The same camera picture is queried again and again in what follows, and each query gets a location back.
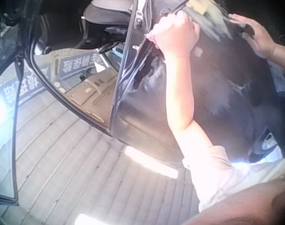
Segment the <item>sign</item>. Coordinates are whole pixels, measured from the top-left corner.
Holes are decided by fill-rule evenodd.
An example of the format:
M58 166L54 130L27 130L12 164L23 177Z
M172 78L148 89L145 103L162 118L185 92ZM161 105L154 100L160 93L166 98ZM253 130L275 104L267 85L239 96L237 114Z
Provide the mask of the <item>sign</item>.
M51 76L51 64L45 64L40 67L42 73L46 75L48 79ZM19 81L17 77L10 79L9 81L0 85L0 96L2 96L7 108L13 109L15 106L16 93L18 91ZM43 85L39 82L36 75L30 71L24 72L24 77L21 83L19 105L25 101L31 99L35 94L41 92L44 89Z
M63 78L75 72L94 67L98 57L99 54L94 51L62 58L58 64L58 75Z

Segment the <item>white sleeve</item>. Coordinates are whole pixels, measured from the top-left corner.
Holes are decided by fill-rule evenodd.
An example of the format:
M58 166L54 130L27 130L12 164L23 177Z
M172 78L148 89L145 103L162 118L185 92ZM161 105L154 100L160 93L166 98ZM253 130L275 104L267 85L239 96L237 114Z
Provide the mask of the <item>white sleeve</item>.
M200 212L253 185L285 176L285 158L251 165L243 172L232 166L222 146L191 152L185 156L183 164L191 171Z

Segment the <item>car body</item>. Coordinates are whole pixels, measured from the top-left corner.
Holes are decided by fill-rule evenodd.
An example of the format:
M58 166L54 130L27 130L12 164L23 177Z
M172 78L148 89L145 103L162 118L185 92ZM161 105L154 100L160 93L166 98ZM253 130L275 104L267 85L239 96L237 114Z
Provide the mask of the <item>car body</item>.
M164 57L145 39L160 17L181 1L121 0L114 6L104 0L13 2L0 3L0 86L9 82L2 74L14 62L14 119L9 129L15 191L13 196L0 195L0 204L18 201L15 118L18 99L27 100L21 96L25 77L39 79L32 94L47 90L105 134L168 165L181 166L183 155L166 118ZM259 161L277 144L285 150L285 115L270 66L241 38L239 27L227 21L226 6L237 11L242 2L199 2L203 12L184 8L202 29L191 55L195 120L213 144L226 148L233 162ZM46 63L48 57L54 63ZM93 59L92 66L83 63L87 59ZM269 133L277 144L262 148Z

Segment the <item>forearm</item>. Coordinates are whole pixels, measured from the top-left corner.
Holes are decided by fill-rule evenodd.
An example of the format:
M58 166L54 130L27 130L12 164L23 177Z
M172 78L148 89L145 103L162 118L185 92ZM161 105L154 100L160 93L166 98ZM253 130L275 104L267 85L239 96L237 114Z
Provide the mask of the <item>forearm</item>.
M285 69L285 46L276 44L273 53L267 59L277 63Z
M192 122L194 98L190 58L166 56L166 109L172 131L184 130Z

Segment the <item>hand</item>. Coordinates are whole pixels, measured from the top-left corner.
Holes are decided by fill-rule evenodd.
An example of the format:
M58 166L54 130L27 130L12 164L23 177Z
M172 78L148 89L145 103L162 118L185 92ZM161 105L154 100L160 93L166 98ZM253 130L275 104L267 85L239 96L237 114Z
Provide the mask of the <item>hand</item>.
M146 35L166 57L189 57L199 39L200 27L183 12L162 17Z
M253 37L247 33L243 33L242 37L250 44L258 56L264 59L272 56L276 44L261 24L237 14L229 14L229 17L232 23L246 23L254 29L255 35Z

